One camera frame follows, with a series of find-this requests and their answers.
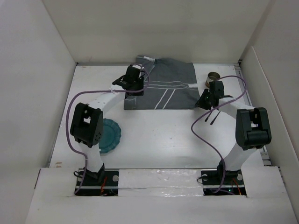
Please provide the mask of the white brown paper cup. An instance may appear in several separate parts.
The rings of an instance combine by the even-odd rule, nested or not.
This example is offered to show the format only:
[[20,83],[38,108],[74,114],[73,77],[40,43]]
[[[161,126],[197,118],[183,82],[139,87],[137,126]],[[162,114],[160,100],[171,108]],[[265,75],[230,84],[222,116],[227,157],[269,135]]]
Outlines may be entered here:
[[206,78],[206,82],[205,82],[205,85],[207,88],[210,88],[210,82],[214,82],[216,81],[217,79],[219,79],[221,76],[219,73],[217,72],[209,72],[208,75],[207,75],[207,78]]

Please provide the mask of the grey striped cloth placemat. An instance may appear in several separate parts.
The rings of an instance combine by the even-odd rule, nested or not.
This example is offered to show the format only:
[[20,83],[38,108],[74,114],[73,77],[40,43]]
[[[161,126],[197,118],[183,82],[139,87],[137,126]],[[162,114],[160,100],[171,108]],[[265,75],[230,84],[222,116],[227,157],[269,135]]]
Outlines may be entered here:
[[189,110],[200,98],[193,63],[138,55],[135,60],[149,74],[142,96],[124,100],[124,110]]

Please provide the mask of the teal ceramic plate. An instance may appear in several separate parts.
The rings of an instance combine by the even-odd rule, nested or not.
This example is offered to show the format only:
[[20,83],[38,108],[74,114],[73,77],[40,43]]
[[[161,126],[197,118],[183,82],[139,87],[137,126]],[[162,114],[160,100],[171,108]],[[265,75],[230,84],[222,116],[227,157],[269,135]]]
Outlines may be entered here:
[[116,149],[121,140],[121,128],[112,119],[103,119],[103,132],[99,141],[100,154],[107,154]]

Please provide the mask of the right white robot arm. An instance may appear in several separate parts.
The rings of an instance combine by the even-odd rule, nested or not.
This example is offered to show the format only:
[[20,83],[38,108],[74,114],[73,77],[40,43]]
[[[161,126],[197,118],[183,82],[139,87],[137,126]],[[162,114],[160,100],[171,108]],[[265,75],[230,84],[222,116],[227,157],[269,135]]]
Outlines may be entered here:
[[272,136],[267,109],[252,107],[225,95],[222,81],[210,82],[209,89],[204,90],[197,107],[217,109],[236,121],[236,143],[228,155],[221,159],[215,174],[218,182],[226,184],[256,149],[270,144]]

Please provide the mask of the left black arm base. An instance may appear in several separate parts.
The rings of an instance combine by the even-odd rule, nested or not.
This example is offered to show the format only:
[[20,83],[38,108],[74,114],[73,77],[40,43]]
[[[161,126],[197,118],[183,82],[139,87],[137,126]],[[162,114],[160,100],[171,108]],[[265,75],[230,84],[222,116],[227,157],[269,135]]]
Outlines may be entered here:
[[85,175],[82,181],[83,169],[74,171],[76,177],[76,196],[118,196],[119,170],[108,169],[101,182]]

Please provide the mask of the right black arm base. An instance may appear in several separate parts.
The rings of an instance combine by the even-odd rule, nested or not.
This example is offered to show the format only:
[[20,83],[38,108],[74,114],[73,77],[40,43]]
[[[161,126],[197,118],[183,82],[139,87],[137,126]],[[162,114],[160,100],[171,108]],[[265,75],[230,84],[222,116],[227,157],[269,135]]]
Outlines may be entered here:
[[246,196],[246,189],[241,170],[226,171],[222,180],[222,171],[204,169],[200,171],[197,182],[203,187],[204,196]]

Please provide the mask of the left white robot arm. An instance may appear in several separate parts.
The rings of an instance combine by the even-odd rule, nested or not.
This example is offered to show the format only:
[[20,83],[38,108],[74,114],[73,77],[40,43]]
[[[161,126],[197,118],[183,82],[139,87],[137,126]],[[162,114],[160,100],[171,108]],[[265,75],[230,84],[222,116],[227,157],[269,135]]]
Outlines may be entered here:
[[126,73],[112,82],[108,90],[99,90],[99,96],[89,103],[75,106],[72,121],[66,121],[66,135],[73,136],[80,146],[78,152],[85,158],[82,174],[92,184],[104,181],[105,165],[100,157],[98,143],[103,135],[104,115],[127,96],[142,96],[149,75],[141,64],[128,66]]

